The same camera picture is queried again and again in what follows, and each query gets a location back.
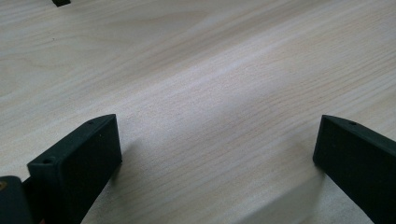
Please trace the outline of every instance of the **black plastic part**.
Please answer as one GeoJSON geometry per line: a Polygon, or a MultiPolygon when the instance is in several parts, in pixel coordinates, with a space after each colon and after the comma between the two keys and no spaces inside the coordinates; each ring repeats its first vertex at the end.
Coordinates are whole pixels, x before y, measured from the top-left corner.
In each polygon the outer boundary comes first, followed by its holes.
{"type": "Polygon", "coordinates": [[[34,222],[21,180],[16,176],[0,177],[0,223],[37,224],[34,222]]]}
{"type": "Polygon", "coordinates": [[[56,5],[56,7],[61,7],[70,4],[70,0],[52,0],[52,2],[56,5]]]}
{"type": "Polygon", "coordinates": [[[314,163],[374,223],[396,223],[396,142],[354,121],[323,116],[314,163]]]}
{"type": "Polygon", "coordinates": [[[46,224],[78,224],[121,163],[115,115],[85,122],[28,163],[46,224]]]}

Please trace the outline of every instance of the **wood grain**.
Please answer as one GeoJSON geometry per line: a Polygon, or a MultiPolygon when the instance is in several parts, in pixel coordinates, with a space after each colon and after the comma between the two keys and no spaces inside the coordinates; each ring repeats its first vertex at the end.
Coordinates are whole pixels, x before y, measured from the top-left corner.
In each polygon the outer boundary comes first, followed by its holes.
{"type": "Polygon", "coordinates": [[[83,223],[371,223],[311,158],[322,114],[396,139],[396,2],[3,0],[0,71],[0,175],[117,114],[83,223]]]}

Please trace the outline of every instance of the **hole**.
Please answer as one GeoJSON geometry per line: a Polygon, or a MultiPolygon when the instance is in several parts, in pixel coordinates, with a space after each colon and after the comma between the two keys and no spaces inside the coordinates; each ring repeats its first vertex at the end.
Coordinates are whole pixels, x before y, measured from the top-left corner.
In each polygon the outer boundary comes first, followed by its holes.
{"type": "Polygon", "coordinates": [[[55,161],[55,158],[49,157],[49,158],[44,159],[43,163],[44,164],[50,164],[50,163],[53,163],[54,161],[55,161]]]}
{"type": "Polygon", "coordinates": [[[6,181],[0,181],[0,190],[5,189],[7,186],[7,182],[6,181]]]}

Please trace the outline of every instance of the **black object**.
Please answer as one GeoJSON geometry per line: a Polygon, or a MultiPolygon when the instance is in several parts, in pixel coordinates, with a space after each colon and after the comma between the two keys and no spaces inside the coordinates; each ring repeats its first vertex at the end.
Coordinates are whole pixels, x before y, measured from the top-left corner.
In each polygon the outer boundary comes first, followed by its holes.
{"type": "Polygon", "coordinates": [[[396,142],[354,121],[322,116],[314,163],[374,223],[396,223],[396,142]]]}
{"type": "Polygon", "coordinates": [[[52,0],[52,2],[56,5],[56,7],[61,7],[70,4],[70,0],[52,0]]]}
{"type": "Polygon", "coordinates": [[[80,223],[120,163],[116,115],[91,119],[29,162],[23,184],[0,177],[0,223],[80,223]]]}

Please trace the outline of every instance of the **wooden table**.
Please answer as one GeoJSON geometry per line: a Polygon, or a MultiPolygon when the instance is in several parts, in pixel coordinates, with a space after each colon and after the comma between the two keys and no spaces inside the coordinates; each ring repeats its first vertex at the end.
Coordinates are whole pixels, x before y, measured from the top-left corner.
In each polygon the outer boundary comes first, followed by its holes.
{"type": "Polygon", "coordinates": [[[117,114],[83,223],[371,223],[312,154],[322,114],[396,139],[396,2],[2,0],[0,71],[0,175],[117,114]]]}

